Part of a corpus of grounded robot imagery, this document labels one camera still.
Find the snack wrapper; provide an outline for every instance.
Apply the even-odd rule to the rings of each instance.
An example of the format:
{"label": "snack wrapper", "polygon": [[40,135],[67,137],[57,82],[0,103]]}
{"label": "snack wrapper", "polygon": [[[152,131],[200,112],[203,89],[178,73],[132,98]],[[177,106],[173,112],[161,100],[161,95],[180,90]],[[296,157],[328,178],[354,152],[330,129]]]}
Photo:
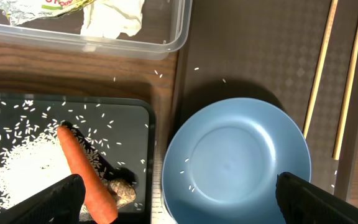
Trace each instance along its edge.
{"label": "snack wrapper", "polygon": [[75,12],[94,0],[0,0],[0,10],[12,26],[34,19],[56,18]]}

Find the plastic container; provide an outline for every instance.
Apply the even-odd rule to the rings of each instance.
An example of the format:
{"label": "plastic container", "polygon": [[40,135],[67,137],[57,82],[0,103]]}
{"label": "plastic container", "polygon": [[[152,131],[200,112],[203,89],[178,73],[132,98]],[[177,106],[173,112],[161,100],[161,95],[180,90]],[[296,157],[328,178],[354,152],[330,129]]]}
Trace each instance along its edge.
{"label": "plastic container", "polygon": [[133,37],[117,39],[80,36],[83,11],[58,19],[36,19],[10,26],[0,10],[0,41],[96,52],[120,57],[161,60],[187,39],[192,0],[145,0],[142,29]]}

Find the blue bowl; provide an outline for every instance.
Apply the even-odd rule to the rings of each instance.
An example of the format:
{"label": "blue bowl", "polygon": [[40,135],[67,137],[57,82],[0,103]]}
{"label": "blue bowl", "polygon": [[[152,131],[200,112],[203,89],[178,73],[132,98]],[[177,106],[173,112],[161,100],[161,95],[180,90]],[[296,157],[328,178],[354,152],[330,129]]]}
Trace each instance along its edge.
{"label": "blue bowl", "polygon": [[162,172],[165,204],[182,223],[285,223],[275,198],[282,172],[310,181],[302,132],[264,101],[209,105],[179,129]]}

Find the wooden chopstick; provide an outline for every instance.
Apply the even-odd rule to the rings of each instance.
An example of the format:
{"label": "wooden chopstick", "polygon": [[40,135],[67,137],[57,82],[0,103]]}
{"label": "wooden chopstick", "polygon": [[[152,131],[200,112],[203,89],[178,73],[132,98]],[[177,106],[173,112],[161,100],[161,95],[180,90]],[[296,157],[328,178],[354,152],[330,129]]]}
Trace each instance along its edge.
{"label": "wooden chopstick", "polygon": [[323,43],[321,44],[320,55],[317,63],[316,74],[314,75],[314,82],[311,88],[311,96],[308,105],[308,111],[306,113],[305,125],[303,126],[303,136],[306,138],[308,135],[311,115],[313,114],[314,104],[316,103],[318,87],[320,86],[321,73],[323,72],[324,61],[326,59],[329,36],[331,35],[331,30],[333,28],[336,6],[338,0],[332,0],[331,8],[329,9],[328,19],[326,23],[326,29],[324,31]]}
{"label": "wooden chopstick", "polygon": [[333,158],[335,160],[338,160],[339,155],[341,154],[342,140],[343,140],[343,134],[345,131],[346,118],[347,118],[347,111],[349,109],[349,102],[352,93],[354,71],[356,69],[357,55],[358,55],[358,25],[357,25],[356,37],[354,38],[354,43],[353,43],[349,71],[347,72],[347,81],[346,81],[345,94],[342,101],[341,117],[339,119],[338,131],[336,134],[335,148],[333,154]]}

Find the carrot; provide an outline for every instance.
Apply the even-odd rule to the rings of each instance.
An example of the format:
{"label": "carrot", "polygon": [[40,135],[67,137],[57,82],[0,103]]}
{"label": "carrot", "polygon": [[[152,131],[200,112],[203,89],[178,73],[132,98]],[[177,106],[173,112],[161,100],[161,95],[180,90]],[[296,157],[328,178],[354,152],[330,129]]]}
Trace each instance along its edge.
{"label": "carrot", "polygon": [[99,224],[112,223],[118,215],[117,205],[104,187],[82,147],[68,128],[58,127],[57,136],[72,174],[79,174],[85,184],[85,205]]}

